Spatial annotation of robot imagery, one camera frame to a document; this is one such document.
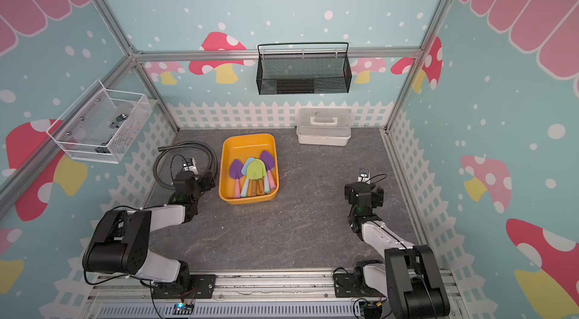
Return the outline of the purple shovel pink handle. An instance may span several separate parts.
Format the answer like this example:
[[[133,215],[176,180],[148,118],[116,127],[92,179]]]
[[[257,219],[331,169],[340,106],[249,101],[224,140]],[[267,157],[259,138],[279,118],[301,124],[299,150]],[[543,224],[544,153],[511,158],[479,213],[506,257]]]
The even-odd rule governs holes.
[[[234,198],[241,197],[241,178],[244,176],[242,173],[243,166],[244,164],[240,160],[235,159],[229,168],[229,177],[231,177],[235,183]]]
[[[260,155],[260,159],[265,164],[270,190],[274,191],[277,188],[277,184],[276,184],[275,179],[273,177],[273,170],[274,170],[274,164],[275,164],[274,157],[272,156],[272,154],[269,151],[263,150],[261,155]]]

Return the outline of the light blue shovel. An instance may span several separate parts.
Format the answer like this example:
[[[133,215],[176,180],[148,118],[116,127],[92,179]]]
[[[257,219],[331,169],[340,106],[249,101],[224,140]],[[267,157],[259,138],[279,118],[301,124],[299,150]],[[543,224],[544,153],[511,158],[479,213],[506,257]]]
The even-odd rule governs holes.
[[[248,193],[248,189],[249,189],[249,185],[250,185],[250,179],[247,176],[247,171],[248,171],[248,167],[249,165],[254,161],[255,159],[253,157],[250,157],[246,160],[246,162],[244,163],[244,166],[241,170],[241,173],[243,174],[243,176],[245,177],[244,180],[244,185],[243,188],[241,190],[241,198],[247,198],[247,193]]]
[[[269,194],[271,192],[271,185],[268,176],[263,177],[264,180],[264,192],[265,194]]]

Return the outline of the green shovel wooden handle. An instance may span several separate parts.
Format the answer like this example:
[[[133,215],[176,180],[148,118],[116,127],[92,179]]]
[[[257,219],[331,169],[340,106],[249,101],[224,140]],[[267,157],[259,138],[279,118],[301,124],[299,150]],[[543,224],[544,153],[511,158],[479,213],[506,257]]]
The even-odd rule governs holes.
[[[250,193],[254,196],[265,194],[265,165],[259,159],[255,159],[247,169],[248,177],[250,179]]]
[[[255,159],[248,167],[247,176],[250,179],[250,185],[247,197],[254,197],[258,194],[258,183],[263,177],[262,165],[258,159]]]

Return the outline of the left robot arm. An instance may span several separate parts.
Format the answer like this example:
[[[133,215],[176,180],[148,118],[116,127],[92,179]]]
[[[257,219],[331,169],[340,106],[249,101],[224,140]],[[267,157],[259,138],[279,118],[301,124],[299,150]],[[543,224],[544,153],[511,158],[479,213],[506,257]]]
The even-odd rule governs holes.
[[[198,214],[199,198],[215,186],[211,173],[201,176],[182,171],[173,180],[174,192],[167,204],[116,207],[105,212],[84,253],[84,274],[129,275],[175,294],[193,290],[188,264],[153,252],[149,239],[160,229],[190,222]]]

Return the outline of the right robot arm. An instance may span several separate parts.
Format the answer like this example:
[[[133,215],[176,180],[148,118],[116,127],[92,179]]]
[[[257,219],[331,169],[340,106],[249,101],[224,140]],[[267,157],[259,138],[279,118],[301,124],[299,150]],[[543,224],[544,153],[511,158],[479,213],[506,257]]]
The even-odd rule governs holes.
[[[345,199],[351,206],[352,232],[381,255],[381,260],[357,263],[353,275],[358,293],[382,294],[390,306],[387,315],[395,318],[448,316],[451,305],[434,252],[401,238],[374,213],[383,206],[384,190],[375,183],[348,183]]]

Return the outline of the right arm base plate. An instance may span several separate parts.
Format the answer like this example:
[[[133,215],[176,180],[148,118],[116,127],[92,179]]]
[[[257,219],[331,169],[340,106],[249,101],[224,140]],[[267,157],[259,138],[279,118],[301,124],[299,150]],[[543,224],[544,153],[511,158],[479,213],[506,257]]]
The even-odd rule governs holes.
[[[337,298],[386,298],[387,294],[366,284],[363,275],[338,271],[333,273],[333,284]]]

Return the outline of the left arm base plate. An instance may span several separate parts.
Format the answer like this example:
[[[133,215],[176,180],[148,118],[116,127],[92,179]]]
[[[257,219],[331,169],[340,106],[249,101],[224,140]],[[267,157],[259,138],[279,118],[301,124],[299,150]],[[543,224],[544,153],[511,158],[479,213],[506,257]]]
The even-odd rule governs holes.
[[[187,275],[174,283],[153,284],[154,299],[211,299],[216,286],[215,275]]]

